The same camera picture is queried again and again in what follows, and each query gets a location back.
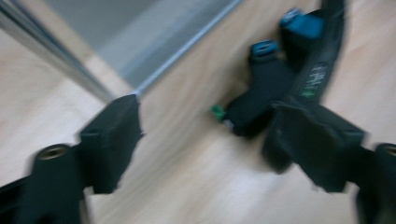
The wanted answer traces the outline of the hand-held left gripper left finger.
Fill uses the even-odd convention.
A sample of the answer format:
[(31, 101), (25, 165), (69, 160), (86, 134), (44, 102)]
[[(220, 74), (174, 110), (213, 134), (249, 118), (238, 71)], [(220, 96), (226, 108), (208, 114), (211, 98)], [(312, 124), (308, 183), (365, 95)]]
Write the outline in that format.
[(80, 132), (83, 170), (95, 194), (110, 194), (118, 188), (142, 136), (134, 94), (112, 101)]

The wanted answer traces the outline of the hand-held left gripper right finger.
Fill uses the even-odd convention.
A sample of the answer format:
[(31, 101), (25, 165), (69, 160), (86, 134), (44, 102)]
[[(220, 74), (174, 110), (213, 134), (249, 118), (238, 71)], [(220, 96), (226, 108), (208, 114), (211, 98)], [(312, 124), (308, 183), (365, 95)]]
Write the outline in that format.
[(362, 129), (322, 105), (278, 103), (262, 155), (279, 174), (296, 163), (316, 186), (341, 192), (347, 183), (347, 154), (364, 136)]

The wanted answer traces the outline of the metal shoe rack grey shelves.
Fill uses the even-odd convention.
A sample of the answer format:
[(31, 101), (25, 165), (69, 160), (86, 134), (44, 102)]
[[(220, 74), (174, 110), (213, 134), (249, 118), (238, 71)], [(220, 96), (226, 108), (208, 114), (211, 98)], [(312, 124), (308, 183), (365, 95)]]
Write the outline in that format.
[(242, 0), (0, 0), (0, 29), (103, 102), (145, 92)]

